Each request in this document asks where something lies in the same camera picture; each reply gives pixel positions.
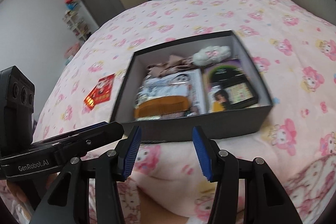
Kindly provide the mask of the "red envelope packet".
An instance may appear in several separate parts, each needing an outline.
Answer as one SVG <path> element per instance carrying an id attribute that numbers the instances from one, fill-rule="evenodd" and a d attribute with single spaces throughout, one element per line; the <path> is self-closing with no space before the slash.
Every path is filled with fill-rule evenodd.
<path id="1" fill-rule="evenodd" d="M 99 79 L 97 85 L 84 99 L 84 104 L 89 110 L 110 100 L 114 78 L 115 74 L 112 74 Z"/>

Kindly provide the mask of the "black cardboard box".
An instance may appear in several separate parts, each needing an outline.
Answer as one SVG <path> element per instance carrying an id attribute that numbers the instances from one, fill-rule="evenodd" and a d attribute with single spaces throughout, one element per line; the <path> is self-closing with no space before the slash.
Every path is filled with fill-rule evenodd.
<path id="1" fill-rule="evenodd" d="M 242 41 L 222 31 L 133 53 L 111 119 L 145 143 L 189 141 L 195 126 L 224 139 L 257 132 L 272 107 Z"/>

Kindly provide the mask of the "orange wooden comb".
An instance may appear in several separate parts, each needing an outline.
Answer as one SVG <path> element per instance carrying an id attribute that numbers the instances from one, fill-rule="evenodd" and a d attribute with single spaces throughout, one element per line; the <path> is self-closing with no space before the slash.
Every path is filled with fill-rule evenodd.
<path id="1" fill-rule="evenodd" d="M 186 111 L 190 102 L 184 96 L 165 96 L 142 102 L 134 109 L 135 118 L 167 115 Z"/>

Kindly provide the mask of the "white shelf with toys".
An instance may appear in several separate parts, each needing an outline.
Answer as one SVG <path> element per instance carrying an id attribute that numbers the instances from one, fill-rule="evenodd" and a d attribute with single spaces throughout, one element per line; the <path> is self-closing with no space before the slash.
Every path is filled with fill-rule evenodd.
<path id="1" fill-rule="evenodd" d="M 76 38 L 86 42 L 91 35 L 91 31 L 85 19 L 78 12 L 78 1 L 63 1 L 67 8 L 63 16 L 63 22 L 67 25 L 67 28 L 76 36 Z"/>

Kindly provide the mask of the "small black framed case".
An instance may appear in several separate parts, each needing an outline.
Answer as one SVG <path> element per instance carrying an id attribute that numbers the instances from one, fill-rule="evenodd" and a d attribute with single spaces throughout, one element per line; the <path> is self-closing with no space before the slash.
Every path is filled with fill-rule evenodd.
<path id="1" fill-rule="evenodd" d="M 259 102 L 259 96 L 245 75 L 238 75 L 220 84 L 228 95 L 229 109 L 243 109 Z"/>

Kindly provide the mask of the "beige fabric bow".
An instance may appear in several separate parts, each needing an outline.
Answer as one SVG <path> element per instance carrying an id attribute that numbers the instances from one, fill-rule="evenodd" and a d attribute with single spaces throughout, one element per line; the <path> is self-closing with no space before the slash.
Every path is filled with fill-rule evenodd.
<path id="1" fill-rule="evenodd" d="M 148 73 L 153 77 L 165 77 L 178 72 L 189 71 L 197 66 L 193 64 L 192 57 L 170 55 L 167 62 L 147 66 Z"/>

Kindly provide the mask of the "cartoon printed notebook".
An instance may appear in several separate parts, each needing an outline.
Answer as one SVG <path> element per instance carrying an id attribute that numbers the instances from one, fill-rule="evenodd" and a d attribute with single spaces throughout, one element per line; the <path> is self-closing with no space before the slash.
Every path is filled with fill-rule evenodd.
<path id="1" fill-rule="evenodd" d="M 187 117 L 205 114 L 207 112 L 204 85 L 200 69 L 178 72 L 160 78 L 150 75 L 146 76 L 138 89 L 134 109 L 142 102 L 165 96 L 187 97 L 190 102 L 190 108 L 178 113 L 136 119 L 163 119 L 169 116 Z"/>

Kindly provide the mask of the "purple green card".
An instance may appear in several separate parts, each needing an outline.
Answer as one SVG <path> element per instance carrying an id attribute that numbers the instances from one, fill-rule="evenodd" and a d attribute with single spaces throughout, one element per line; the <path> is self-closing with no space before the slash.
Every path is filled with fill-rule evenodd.
<path id="1" fill-rule="evenodd" d="M 210 65 L 202 70 L 203 82 L 207 87 L 219 82 L 226 82 L 236 76 L 243 75 L 244 71 L 239 59 L 229 59 Z"/>

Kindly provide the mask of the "pink cartoon print blanket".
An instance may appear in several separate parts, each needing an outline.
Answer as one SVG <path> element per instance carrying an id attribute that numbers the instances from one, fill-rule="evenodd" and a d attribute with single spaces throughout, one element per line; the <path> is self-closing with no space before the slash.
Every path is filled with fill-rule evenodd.
<path id="1" fill-rule="evenodd" d="M 66 66 L 33 139 L 109 120 L 135 51 L 224 30 L 242 40 L 274 107 L 259 132 L 218 145 L 240 159 L 264 158 L 303 223 L 314 223 L 335 192 L 335 26 L 291 0 L 163 0 L 123 12 Z M 89 110 L 84 99 L 112 74 L 110 100 Z"/>

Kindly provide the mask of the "white fluffy plush pouch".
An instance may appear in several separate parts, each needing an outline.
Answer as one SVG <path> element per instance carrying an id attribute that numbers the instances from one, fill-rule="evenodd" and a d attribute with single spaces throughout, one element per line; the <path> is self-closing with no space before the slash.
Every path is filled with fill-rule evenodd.
<path id="1" fill-rule="evenodd" d="M 230 56 L 231 48 L 229 46 L 209 46 L 193 54 L 192 62 L 198 67 L 206 67 L 207 65 L 220 63 Z"/>

